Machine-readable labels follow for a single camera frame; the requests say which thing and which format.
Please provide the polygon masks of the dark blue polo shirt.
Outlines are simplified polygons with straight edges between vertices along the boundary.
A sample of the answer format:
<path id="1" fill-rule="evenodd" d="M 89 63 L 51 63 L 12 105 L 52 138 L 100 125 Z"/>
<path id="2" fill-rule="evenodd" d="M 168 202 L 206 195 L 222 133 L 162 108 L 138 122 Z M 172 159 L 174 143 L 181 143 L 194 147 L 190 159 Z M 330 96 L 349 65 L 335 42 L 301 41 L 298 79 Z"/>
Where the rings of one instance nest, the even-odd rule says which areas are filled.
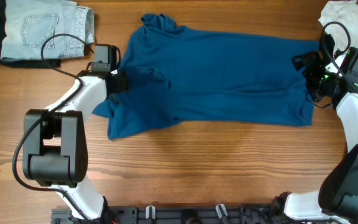
<path id="1" fill-rule="evenodd" d="M 317 51 L 317 41 L 195 30 L 165 14 L 141 21 L 121 60 L 128 90 L 93 111 L 108 119 L 109 139 L 182 121 L 311 124 L 306 81 L 291 59 Z"/>

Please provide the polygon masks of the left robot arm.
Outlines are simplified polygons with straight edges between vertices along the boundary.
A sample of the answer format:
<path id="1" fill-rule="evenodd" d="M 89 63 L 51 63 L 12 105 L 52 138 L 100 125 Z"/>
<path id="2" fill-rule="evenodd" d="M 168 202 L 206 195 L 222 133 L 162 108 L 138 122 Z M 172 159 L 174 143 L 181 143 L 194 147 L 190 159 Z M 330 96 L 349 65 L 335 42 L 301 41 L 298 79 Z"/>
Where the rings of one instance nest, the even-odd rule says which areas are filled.
<path id="1" fill-rule="evenodd" d="M 69 206 L 72 223 L 118 223 L 118 217 L 86 175 L 88 149 L 85 122 L 93 110 L 115 93 L 127 90 L 119 72 L 120 50 L 97 44 L 94 60 L 75 76 L 75 84 L 44 110 L 31 109 L 24 118 L 22 168 L 39 191 L 56 192 Z"/>

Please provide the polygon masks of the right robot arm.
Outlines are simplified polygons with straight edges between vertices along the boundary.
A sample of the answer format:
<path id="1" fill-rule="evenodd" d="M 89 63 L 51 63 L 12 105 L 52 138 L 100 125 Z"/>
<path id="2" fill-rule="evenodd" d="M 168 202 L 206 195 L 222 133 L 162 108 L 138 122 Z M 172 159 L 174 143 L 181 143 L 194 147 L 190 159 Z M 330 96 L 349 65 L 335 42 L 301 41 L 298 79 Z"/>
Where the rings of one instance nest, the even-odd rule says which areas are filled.
<path id="1" fill-rule="evenodd" d="M 296 70 L 304 69 L 314 102 L 325 96 L 339 116 L 347 154 L 325 178 L 319 190 L 305 194 L 284 192 L 262 208 L 241 208 L 254 223 L 358 223 L 358 48 L 296 55 Z"/>

